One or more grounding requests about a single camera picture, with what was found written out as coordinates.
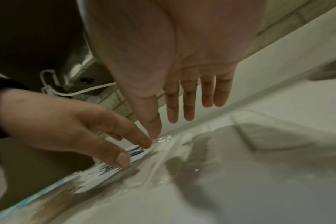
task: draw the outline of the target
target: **palm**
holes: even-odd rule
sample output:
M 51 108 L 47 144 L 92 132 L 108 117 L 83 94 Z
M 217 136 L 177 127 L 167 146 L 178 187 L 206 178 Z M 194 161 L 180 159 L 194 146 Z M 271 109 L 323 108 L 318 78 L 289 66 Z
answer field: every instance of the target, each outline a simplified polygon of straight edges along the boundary
M 161 129 L 155 93 L 169 121 L 194 119 L 197 79 L 205 107 L 223 106 L 234 70 L 251 44 L 265 0 L 83 0 L 89 36 L 152 138 Z

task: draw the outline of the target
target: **hand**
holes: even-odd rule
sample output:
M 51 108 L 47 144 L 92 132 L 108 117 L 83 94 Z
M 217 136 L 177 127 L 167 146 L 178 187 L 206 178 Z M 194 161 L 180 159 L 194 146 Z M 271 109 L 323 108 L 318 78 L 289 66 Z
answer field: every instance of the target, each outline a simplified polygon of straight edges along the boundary
M 0 92 L 0 127 L 30 146 L 78 152 L 116 167 L 127 166 L 129 154 L 96 133 L 143 148 L 152 144 L 136 125 L 103 106 L 19 89 Z
M 162 88 L 172 123 L 178 121 L 179 84 L 188 121 L 194 119 L 198 78 L 205 107 L 226 103 L 265 2 L 78 0 L 94 49 L 153 139 L 161 130 L 155 93 Z

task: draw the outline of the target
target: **fingernail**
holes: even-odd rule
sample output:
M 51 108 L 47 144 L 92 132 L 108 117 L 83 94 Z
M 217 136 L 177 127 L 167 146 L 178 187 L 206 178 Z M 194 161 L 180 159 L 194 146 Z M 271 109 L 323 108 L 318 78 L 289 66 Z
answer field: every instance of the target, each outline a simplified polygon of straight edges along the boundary
M 130 155 L 124 152 L 119 153 L 119 155 L 116 157 L 116 162 L 123 167 L 127 166 L 130 163 L 130 160 Z

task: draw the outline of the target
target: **wire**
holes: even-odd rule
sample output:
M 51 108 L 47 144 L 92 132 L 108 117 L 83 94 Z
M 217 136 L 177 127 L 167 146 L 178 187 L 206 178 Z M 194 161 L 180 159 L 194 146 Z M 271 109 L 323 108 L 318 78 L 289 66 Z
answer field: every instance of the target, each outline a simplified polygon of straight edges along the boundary
M 94 86 L 94 87 L 91 87 L 91 88 L 88 88 L 88 89 L 83 89 L 81 91 L 74 92 L 74 93 L 60 93 L 60 92 L 56 91 L 51 85 L 48 85 L 46 83 L 45 78 L 44 78 L 45 72 L 49 72 L 49 73 L 54 75 L 55 70 L 53 70 L 53 69 L 42 70 L 40 72 L 40 80 L 45 87 L 48 87 L 49 90 L 51 90 L 53 93 L 55 93 L 59 96 L 75 96 L 75 95 L 86 93 L 86 92 L 89 92 L 89 91 L 92 91 L 92 90 L 95 90 L 95 89 L 100 89 L 100 88 L 116 85 L 116 82 L 113 82 L 113 83 L 109 83 L 109 84 L 103 84 L 103 85 L 100 85 L 100 86 Z

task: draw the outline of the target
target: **finger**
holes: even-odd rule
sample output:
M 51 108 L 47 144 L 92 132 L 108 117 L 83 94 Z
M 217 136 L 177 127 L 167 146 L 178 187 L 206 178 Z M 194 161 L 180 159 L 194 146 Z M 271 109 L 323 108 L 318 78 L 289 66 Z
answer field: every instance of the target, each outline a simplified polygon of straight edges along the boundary
M 170 123 L 177 123 L 179 118 L 179 82 L 166 83 L 163 86 L 167 117 Z
M 112 133 L 112 132 L 106 132 L 107 135 L 109 135 L 110 137 L 112 137 L 113 139 L 117 140 L 117 141 L 121 141 L 123 140 L 123 137 L 121 137 L 118 134 Z
M 215 87 L 213 76 L 203 76 L 201 79 L 201 102 L 204 107 L 213 106 L 213 90 Z
M 76 152 L 97 158 L 109 165 L 123 168 L 130 163 L 130 155 L 124 149 L 90 131 L 86 130 L 77 143 Z
M 181 81 L 180 82 L 183 94 L 183 110 L 184 118 L 187 121 L 194 120 L 195 116 L 195 101 L 196 101 L 196 87 L 198 86 L 197 80 Z
M 162 129 L 156 95 L 150 97 L 137 97 L 128 92 L 121 91 L 133 112 L 144 128 L 148 131 L 151 139 L 159 137 Z
M 134 123 L 103 107 L 98 115 L 99 122 L 96 124 L 103 132 L 111 132 L 125 137 L 133 144 L 143 148 L 149 148 L 152 144 L 150 138 L 145 135 Z
M 226 104 L 230 96 L 234 70 L 223 75 L 216 76 L 215 92 L 213 94 L 213 103 L 222 107 Z

